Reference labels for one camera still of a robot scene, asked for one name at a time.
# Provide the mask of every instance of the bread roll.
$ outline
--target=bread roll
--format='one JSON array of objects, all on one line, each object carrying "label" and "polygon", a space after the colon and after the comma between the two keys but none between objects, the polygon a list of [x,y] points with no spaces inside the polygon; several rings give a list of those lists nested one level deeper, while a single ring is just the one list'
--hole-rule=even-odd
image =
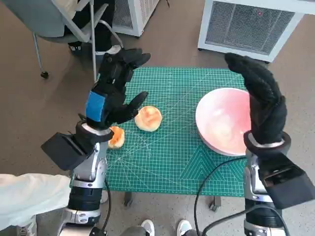
[{"label": "bread roll", "polygon": [[134,118],[134,122],[139,129],[153,132],[157,130],[162,121],[162,114],[158,108],[146,106],[141,108],[139,114]]},{"label": "bread roll", "polygon": [[114,132],[113,138],[108,142],[109,149],[121,148],[125,142],[125,132],[118,126],[112,126],[110,129]]}]

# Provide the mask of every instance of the pink bowl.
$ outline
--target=pink bowl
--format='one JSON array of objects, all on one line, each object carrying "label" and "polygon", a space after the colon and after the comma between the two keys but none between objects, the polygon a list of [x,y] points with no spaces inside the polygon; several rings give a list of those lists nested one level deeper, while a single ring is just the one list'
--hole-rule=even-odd
[{"label": "pink bowl", "polygon": [[245,155],[243,134],[251,129],[250,96],[236,88],[219,88],[198,103],[196,123],[203,142],[228,156]]}]

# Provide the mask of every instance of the blue tape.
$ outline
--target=blue tape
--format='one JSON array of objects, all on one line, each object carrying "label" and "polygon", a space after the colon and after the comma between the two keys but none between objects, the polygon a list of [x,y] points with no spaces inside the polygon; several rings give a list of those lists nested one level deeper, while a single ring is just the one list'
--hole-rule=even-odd
[{"label": "blue tape", "polygon": [[104,104],[105,97],[91,91],[85,107],[86,117],[96,122],[100,122],[102,118]]}]

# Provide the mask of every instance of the chair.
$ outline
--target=chair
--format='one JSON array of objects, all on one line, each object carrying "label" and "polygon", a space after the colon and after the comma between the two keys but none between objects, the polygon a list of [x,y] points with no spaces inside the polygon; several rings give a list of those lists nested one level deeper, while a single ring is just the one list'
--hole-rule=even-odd
[{"label": "chair", "polygon": [[[92,43],[93,59],[93,76],[94,82],[97,81],[96,57],[95,57],[95,33],[94,28],[98,23],[104,24],[115,36],[121,48],[123,43],[107,24],[101,20],[108,4],[104,4],[97,12],[94,13],[94,0],[80,0],[77,4],[76,11],[81,11],[88,3],[91,9],[91,21],[82,29],[72,21],[69,14],[55,0],[1,0],[13,14],[15,14],[25,26],[33,32],[34,44],[37,54],[38,64],[41,70],[41,77],[47,79],[48,73],[41,64],[38,50],[37,36],[56,43],[71,43],[76,41]],[[73,34],[63,35],[64,27],[67,26]]]}]

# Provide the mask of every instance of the green cutting mat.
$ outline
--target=green cutting mat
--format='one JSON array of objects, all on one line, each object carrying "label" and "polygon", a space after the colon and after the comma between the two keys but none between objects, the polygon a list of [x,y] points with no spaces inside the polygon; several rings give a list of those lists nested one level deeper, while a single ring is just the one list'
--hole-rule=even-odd
[{"label": "green cutting mat", "polygon": [[[218,164],[231,159],[210,150],[195,124],[199,100],[222,87],[243,89],[243,78],[225,69],[142,67],[127,85],[127,101],[141,91],[149,96],[143,106],[157,107],[163,120],[155,132],[139,130],[134,121],[120,125],[126,141],[108,151],[111,189],[131,192],[196,194],[203,179]],[[245,161],[222,166],[203,194],[243,196]]]}]

